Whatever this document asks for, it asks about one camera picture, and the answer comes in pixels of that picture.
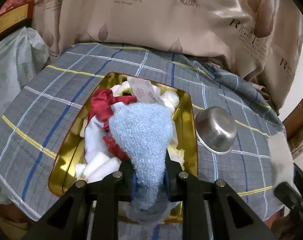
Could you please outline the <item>steel bowl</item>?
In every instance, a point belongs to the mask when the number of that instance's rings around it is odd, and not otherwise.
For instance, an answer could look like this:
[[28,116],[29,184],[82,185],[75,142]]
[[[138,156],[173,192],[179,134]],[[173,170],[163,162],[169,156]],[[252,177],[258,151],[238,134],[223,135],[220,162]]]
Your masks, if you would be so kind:
[[205,148],[218,155],[231,151],[237,136],[237,126],[229,112],[213,106],[198,111],[194,121],[197,138]]

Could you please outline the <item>beige printed quilt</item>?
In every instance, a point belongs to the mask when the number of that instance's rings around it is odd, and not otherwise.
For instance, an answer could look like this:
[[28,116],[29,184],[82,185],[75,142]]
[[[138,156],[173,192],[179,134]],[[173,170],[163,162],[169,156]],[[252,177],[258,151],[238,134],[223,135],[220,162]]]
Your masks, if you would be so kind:
[[33,1],[50,53],[79,42],[128,43],[212,59],[258,85],[275,110],[292,86],[303,15],[292,0]]

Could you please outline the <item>brown wooden door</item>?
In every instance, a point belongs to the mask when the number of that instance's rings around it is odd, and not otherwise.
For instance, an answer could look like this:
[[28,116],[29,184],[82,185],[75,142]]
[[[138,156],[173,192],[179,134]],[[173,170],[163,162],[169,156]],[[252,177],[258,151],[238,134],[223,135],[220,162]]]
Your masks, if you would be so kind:
[[293,159],[303,152],[303,98],[283,122]]

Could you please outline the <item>red and yellow box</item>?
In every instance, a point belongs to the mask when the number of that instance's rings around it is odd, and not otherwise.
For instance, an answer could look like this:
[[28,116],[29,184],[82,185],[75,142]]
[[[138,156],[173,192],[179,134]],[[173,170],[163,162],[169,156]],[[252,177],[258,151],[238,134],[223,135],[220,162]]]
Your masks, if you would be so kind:
[[0,9],[0,37],[33,18],[34,1],[7,0]]

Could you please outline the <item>light blue fluffy towel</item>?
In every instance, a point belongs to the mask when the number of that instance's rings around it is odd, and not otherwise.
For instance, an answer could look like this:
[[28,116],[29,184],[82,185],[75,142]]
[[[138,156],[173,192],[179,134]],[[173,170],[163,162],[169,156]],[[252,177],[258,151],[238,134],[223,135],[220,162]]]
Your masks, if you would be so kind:
[[171,110],[155,103],[125,105],[110,118],[109,128],[135,171],[127,216],[143,226],[156,225],[171,209],[164,186],[166,152],[173,137]]

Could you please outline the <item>white foam block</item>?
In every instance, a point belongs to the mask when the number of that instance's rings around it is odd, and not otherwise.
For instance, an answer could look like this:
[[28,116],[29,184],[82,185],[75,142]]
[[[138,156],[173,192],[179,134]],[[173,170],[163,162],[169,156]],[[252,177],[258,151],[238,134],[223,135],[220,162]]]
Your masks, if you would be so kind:
[[287,182],[293,186],[294,162],[287,139],[283,132],[277,132],[268,138],[273,188]]

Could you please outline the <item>grey plaid bed sheet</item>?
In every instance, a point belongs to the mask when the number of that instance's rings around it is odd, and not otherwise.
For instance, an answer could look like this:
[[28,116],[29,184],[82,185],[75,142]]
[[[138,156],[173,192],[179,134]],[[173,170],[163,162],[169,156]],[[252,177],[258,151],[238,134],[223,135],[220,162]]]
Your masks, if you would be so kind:
[[0,118],[0,185],[34,221],[24,239],[274,239],[263,95],[213,63],[76,44]]

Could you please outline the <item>red and white cloth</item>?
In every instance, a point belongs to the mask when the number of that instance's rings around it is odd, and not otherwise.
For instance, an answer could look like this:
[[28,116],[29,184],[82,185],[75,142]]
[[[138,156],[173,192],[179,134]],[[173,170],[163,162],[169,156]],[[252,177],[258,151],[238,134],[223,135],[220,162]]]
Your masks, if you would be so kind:
[[103,123],[103,131],[106,135],[102,136],[102,139],[107,146],[107,150],[121,161],[127,161],[129,160],[128,155],[116,143],[109,128],[109,118],[113,116],[111,106],[119,102],[129,105],[131,103],[136,103],[137,98],[129,94],[113,96],[111,89],[96,90],[91,98],[91,109],[88,114],[88,121],[93,117],[96,117],[98,121]]

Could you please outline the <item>clear plastic bag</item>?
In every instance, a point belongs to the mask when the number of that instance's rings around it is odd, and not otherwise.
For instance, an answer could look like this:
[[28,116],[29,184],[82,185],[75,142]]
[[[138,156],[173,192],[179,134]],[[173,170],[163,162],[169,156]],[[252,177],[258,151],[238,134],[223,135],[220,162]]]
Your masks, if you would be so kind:
[[32,28],[23,27],[0,42],[0,119],[48,58],[45,41]]

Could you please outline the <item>floral tissue pack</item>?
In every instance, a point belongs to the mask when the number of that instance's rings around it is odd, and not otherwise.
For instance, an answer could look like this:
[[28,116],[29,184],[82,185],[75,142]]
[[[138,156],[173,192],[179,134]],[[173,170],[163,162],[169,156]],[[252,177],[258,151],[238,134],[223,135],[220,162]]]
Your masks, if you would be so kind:
[[130,85],[131,94],[137,98],[138,102],[164,105],[160,98],[160,87],[153,85],[149,80],[138,77],[130,76],[127,81]]

